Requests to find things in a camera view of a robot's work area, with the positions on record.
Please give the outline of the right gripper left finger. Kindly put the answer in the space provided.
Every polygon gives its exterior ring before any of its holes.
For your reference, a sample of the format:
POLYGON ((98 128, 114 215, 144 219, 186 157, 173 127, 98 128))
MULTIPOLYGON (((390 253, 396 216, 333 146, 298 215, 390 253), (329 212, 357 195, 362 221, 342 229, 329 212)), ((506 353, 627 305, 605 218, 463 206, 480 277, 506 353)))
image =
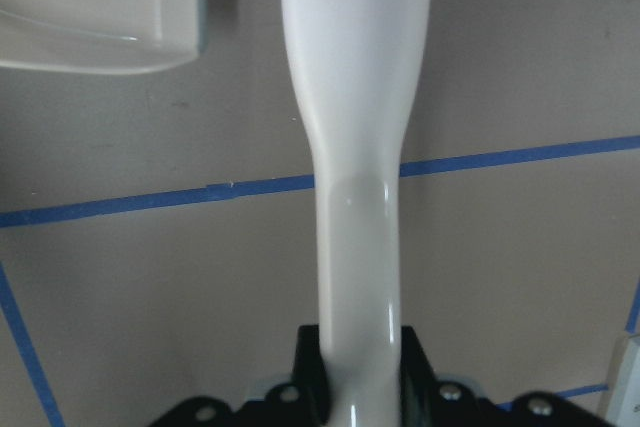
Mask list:
POLYGON ((331 389, 317 324, 302 325, 297 330, 292 381, 316 417, 330 416, 331 389))

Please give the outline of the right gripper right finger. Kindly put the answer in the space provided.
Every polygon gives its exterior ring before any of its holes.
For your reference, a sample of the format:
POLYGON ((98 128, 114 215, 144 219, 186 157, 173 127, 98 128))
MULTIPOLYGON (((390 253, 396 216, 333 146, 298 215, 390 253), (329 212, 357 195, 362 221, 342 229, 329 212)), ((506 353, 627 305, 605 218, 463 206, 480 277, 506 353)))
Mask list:
POLYGON ((437 385, 435 372, 413 327, 401 328, 401 421, 432 422, 433 390, 437 385))

